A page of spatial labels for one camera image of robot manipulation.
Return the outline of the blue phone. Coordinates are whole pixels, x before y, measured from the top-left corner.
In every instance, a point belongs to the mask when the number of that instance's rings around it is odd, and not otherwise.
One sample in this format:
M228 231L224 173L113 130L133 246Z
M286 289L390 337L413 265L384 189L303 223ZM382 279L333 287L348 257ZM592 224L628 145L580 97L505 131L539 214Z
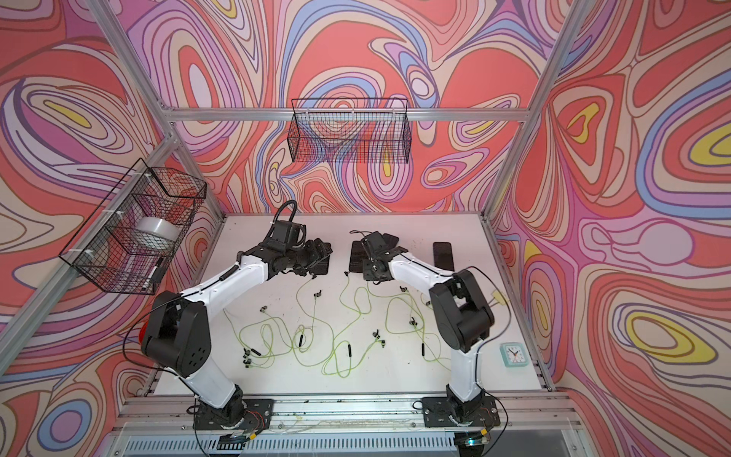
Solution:
M441 270L455 271L452 245L449 242L434 242L432 245L434 266Z

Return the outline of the black phone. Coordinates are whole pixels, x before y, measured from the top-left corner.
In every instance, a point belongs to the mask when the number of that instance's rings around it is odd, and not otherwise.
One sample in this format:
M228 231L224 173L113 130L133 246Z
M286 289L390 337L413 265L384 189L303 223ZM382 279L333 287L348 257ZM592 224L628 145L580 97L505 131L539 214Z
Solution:
M310 273L314 276L323 276L329 273L329 258L319 261L310 269Z
M390 233L382 234L387 249L394 249L398 246L399 237Z
M350 260L348 260L348 271L352 273L363 273L363 262L367 259L366 250L361 241L353 241L351 244Z

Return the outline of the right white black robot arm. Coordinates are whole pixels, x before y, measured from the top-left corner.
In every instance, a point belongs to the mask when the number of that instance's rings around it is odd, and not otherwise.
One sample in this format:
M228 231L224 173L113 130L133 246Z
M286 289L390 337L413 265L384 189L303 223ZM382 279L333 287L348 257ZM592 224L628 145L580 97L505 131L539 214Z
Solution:
M398 281L429 296L439 335L451 348L445 403L456 423L468 422L487 396L480 381L479 348L495 324L477 279L469 270L450 272L432 266L388 243L381 232L366 233L360 244L365 281Z

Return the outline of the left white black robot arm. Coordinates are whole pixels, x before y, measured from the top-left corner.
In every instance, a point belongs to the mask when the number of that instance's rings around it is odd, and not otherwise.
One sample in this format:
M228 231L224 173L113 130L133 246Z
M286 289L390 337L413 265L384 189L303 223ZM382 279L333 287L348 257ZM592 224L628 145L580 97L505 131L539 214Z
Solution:
M279 274L311 274L331 253L331 244L306 239L305 225L274 222L262 242L238 252L217 276L179 293L160 293L140 338L142 354L192 390L199 417L223 430L242 428L249 411L241 388L211 358L209 321Z

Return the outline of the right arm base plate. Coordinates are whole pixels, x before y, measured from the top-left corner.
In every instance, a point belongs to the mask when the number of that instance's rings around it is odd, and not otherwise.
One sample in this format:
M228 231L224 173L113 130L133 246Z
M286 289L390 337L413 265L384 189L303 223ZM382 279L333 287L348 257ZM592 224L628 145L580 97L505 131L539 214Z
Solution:
M421 411L427 428L469 428L492 430L502 424L496 401L478 395L466 403L451 397L423 397Z

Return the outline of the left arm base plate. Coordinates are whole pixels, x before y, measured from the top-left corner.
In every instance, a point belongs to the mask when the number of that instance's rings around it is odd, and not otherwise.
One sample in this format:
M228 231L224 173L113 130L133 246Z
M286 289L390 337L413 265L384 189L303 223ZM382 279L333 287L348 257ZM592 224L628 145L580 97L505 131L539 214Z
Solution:
M199 402L193 414L196 431L261 432L270 427L274 401L259 398L232 398L222 409Z

